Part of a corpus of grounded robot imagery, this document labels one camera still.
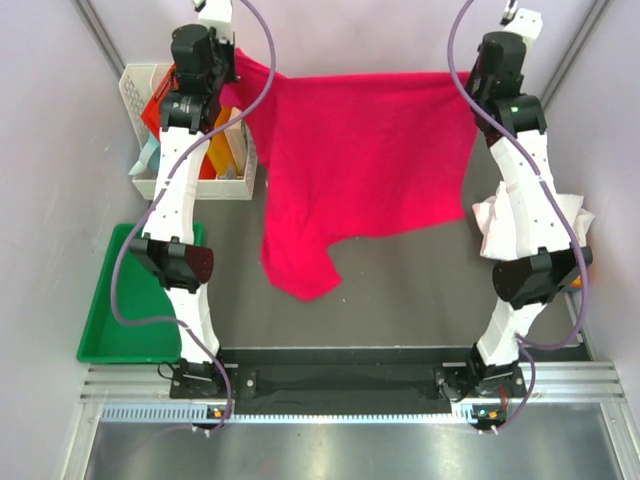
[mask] yellow book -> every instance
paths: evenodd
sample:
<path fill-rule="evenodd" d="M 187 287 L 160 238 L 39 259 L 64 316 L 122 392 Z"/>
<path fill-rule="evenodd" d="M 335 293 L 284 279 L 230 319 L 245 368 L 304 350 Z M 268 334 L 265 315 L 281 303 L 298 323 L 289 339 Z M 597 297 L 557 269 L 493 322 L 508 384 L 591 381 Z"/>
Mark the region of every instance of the yellow book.
<path fill-rule="evenodd" d="M 227 122 L 231 116 L 231 109 L 222 107 L 220 115 L 216 119 L 215 128 Z M 209 143 L 207 157 L 216 171 L 217 178 L 229 180 L 238 178 L 238 166 L 231 153 L 227 137 L 223 134 L 215 135 Z"/>

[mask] towel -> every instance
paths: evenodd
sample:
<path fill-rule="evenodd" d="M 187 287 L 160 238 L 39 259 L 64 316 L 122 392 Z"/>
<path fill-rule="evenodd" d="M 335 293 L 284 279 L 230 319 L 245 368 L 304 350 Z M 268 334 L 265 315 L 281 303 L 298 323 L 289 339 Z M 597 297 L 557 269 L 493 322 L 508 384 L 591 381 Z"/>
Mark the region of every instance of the towel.
<path fill-rule="evenodd" d="M 560 193 L 556 198 L 580 246 L 586 246 L 587 232 L 595 215 L 582 208 L 584 197 Z M 516 224 L 505 183 L 500 182 L 495 195 L 482 203 L 475 203 L 472 208 L 478 228 L 484 235 L 480 256 L 492 260 L 516 260 Z"/>
<path fill-rule="evenodd" d="M 241 52 L 236 66 L 222 101 L 246 108 L 268 72 Z M 476 128 L 448 73 L 278 75 L 247 124 L 269 171 L 263 265 L 301 300 L 340 284 L 332 244 L 463 218 Z"/>

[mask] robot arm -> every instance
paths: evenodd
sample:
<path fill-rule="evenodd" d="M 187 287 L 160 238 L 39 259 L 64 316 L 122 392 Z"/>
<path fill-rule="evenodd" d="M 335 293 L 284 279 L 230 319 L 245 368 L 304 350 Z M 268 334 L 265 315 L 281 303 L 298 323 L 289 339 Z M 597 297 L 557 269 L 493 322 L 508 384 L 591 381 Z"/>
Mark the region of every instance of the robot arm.
<path fill-rule="evenodd" d="M 460 398 L 513 376 L 519 358 L 516 336 L 526 336 L 546 305 L 578 276 L 569 236 L 540 187 L 544 180 L 555 196 L 544 112 L 538 98 L 520 91 L 524 58 L 540 34 L 542 19 L 526 9 L 507 14 L 503 31 L 484 36 L 466 90 L 485 112 L 517 136 L 541 175 L 533 172 L 508 139 L 475 115 L 506 184 L 518 258 L 494 267 L 497 304 L 486 332 L 472 347 L 464 380 L 454 389 Z M 582 251 L 590 264 L 591 250 Z"/>
<path fill-rule="evenodd" d="M 193 245 L 193 207 L 198 174 L 209 147 L 206 141 L 180 164 L 181 155 L 212 130 L 220 113 L 224 83 L 235 80 L 231 0 L 195 1 L 198 24 L 173 32 L 171 53 L 176 65 L 173 86 L 161 105 L 160 168 L 155 198 L 164 197 L 151 213 L 142 238 L 131 251 L 167 292 L 175 315 L 217 355 L 220 342 L 211 325 L 207 282 L 213 271 L 213 252 Z M 180 328 L 181 357 L 204 376 L 210 359 Z"/>

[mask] red object in basket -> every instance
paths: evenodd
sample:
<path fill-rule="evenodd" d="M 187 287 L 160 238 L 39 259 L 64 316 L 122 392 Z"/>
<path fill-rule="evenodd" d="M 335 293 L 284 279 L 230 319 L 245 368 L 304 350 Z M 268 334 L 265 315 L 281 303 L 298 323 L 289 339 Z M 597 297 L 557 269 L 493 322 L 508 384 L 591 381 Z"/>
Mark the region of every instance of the red object in basket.
<path fill-rule="evenodd" d="M 176 66 L 172 65 L 166 75 L 163 77 L 160 85 L 156 88 L 156 91 L 153 92 L 151 98 L 149 99 L 149 103 L 144 108 L 143 112 L 140 114 L 140 118 L 147 126 L 149 131 L 153 136 L 155 136 L 158 141 L 160 141 L 160 106 L 164 101 L 167 93 L 171 88 L 172 76 L 171 74 L 175 70 Z M 200 174 L 198 176 L 201 180 L 213 180 L 216 178 L 216 171 L 213 168 L 213 165 L 209 161 L 208 158 L 205 158 L 202 162 L 202 167 L 200 167 Z"/>

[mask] red cloth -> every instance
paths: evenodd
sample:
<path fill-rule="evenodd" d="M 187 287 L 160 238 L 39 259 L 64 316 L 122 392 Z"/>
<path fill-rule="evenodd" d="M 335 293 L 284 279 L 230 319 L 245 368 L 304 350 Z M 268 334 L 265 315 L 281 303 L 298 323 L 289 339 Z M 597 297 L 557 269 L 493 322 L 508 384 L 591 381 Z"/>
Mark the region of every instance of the red cloth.
<path fill-rule="evenodd" d="M 223 101 L 246 108 L 268 72 L 241 53 L 237 70 Z M 463 217 L 476 128 L 448 73 L 278 76 L 247 124 L 269 168 L 263 265 L 302 300 L 339 285 L 330 245 Z"/>

